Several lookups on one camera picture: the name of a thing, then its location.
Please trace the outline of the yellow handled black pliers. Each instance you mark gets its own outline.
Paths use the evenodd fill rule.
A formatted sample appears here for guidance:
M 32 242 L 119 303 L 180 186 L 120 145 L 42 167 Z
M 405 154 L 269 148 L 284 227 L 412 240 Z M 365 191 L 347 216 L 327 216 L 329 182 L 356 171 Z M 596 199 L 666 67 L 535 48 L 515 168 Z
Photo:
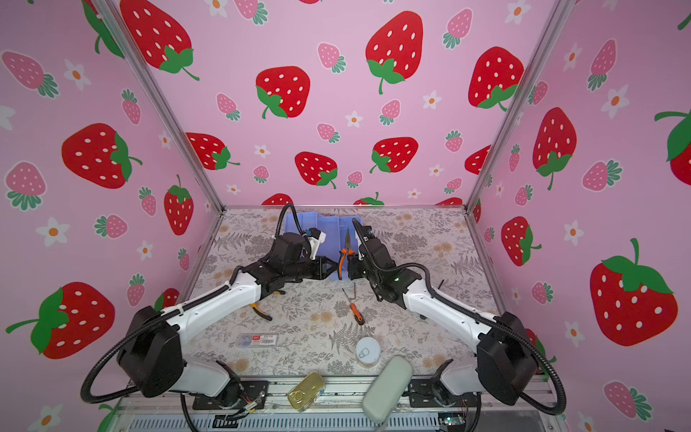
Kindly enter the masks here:
M 258 289 L 257 290 L 257 298 L 255 298 L 255 302 L 252 302 L 249 305 L 249 307 L 254 311 L 254 313 L 257 316 L 259 316 L 260 318 L 262 318 L 263 320 L 272 321 L 273 317 L 260 309 L 259 302 L 261 300 L 264 300 L 264 298 L 266 298 L 268 296 L 273 296 L 273 295 L 286 295 L 286 291 L 279 289 L 277 291 L 274 291 L 274 292 L 271 292 L 268 294 L 264 294 L 261 289 Z

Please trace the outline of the grey green glasses case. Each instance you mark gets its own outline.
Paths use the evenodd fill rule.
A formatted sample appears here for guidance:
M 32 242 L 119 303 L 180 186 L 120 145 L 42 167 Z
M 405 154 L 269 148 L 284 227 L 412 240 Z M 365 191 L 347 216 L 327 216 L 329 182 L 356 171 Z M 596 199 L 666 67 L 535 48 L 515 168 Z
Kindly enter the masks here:
M 375 424 L 385 423 L 408 388 L 413 374 L 414 369 L 408 360 L 394 356 L 363 396 L 362 408 L 365 416 Z

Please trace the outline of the aluminium front rail frame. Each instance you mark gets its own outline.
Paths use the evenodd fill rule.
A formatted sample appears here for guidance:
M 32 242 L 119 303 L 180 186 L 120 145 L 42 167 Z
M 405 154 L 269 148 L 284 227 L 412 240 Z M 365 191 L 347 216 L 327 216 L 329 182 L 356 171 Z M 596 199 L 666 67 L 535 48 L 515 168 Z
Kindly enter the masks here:
M 371 376 L 328 376 L 325 389 L 306 410 L 295 410 L 287 395 L 297 377 L 267 377 L 262 408 L 244 419 L 230 420 L 231 410 L 203 410 L 188 398 L 190 416 L 182 412 L 180 398 L 166 393 L 146 399 L 133 395 L 114 409 L 106 431 L 566 431 L 565 417 L 548 416 L 524 401 L 507 406 L 489 394 L 471 395 L 453 407 L 442 407 L 422 396 L 423 379 L 414 378 L 414 393 L 399 399 L 385 425 L 367 418 L 363 396 Z

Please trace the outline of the orange handled small tool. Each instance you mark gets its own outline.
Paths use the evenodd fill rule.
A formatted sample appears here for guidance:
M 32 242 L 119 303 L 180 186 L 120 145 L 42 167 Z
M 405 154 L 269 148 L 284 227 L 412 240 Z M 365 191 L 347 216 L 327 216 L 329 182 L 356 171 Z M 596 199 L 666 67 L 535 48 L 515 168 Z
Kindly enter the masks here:
M 348 294 L 346 293 L 345 290 L 343 290 L 343 293 L 344 293 L 345 297 L 347 297 L 347 301 L 348 301 L 348 303 L 349 303 L 350 310 L 351 310 L 352 313 L 353 313 L 353 316 L 354 316 L 354 319 L 356 320 L 356 323 L 357 323 L 359 326 L 365 325 L 365 319 L 363 318 L 362 313 L 357 309 L 356 305 L 355 305 L 355 304 L 353 303 L 353 301 L 350 299 L 350 297 L 348 296 Z

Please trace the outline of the gold sardine tin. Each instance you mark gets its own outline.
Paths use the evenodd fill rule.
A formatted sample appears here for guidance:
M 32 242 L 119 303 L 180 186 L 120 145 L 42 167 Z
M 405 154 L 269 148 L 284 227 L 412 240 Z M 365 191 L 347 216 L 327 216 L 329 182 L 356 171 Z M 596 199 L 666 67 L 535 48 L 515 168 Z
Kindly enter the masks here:
M 322 375 L 311 372 L 288 392 L 287 398 L 294 410 L 304 411 L 322 396 L 325 387 Z

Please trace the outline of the orange needle nose pliers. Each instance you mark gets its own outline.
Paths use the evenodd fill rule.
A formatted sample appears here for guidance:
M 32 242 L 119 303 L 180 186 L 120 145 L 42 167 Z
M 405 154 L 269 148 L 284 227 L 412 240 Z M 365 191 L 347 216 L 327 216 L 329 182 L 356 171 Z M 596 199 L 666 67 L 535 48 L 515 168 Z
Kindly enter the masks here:
M 347 234 L 345 234 L 345 241 L 342 250 L 340 250 L 340 257 L 338 261 L 338 279 L 343 279 L 343 269 L 349 257 L 354 255 L 354 250 L 351 248 L 351 236 L 350 230 L 347 229 Z

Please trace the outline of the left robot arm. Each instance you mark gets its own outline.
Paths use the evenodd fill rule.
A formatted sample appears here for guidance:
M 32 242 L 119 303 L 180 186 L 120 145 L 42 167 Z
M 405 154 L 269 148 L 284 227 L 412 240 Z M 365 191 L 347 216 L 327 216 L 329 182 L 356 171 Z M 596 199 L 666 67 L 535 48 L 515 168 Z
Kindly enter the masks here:
M 230 313 L 279 292 L 286 284 L 327 279 L 338 264 L 318 254 L 326 239 L 326 233 L 317 229 L 303 235 L 282 234 L 267 255 L 237 267 L 228 282 L 209 293 L 160 311 L 151 307 L 138 311 L 129 328 L 134 338 L 118 353 L 118 365 L 147 398 L 190 393 L 233 407 L 241 398 L 241 379 L 221 361 L 184 356 L 184 346 Z

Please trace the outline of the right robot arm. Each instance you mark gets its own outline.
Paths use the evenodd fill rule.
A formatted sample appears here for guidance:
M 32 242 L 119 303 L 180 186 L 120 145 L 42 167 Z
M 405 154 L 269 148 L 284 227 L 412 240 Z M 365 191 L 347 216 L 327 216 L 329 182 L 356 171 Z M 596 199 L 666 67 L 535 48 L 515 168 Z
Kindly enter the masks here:
M 507 332 L 525 337 L 518 319 L 510 314 L 493 316 L 459 302 L 433 288 L 426 267 L 415 263 L 396 265 L 388 249 L 370 226 L 354 220 L 356 255 L 348 260 L 349 277 L 367 280 L 379 302 L 390 302 L 423 316 L 459 338 L 474 358 L 449 361 L 436 373 L 435 397 L 484 392 L 513 406 L 536 373 L 537 363 L 529 342 L 522 343 Z

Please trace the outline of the white tool box pink handle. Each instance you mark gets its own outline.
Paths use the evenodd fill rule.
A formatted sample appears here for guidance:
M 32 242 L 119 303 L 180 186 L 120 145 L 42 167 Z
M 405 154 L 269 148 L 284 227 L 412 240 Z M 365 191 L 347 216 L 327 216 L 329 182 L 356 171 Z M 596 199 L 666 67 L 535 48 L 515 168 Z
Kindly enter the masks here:
M 352 221 L 316 212 L 288 212 L 275 239 L 279 270 L 290 280 L 342 280 L 356 239 Z

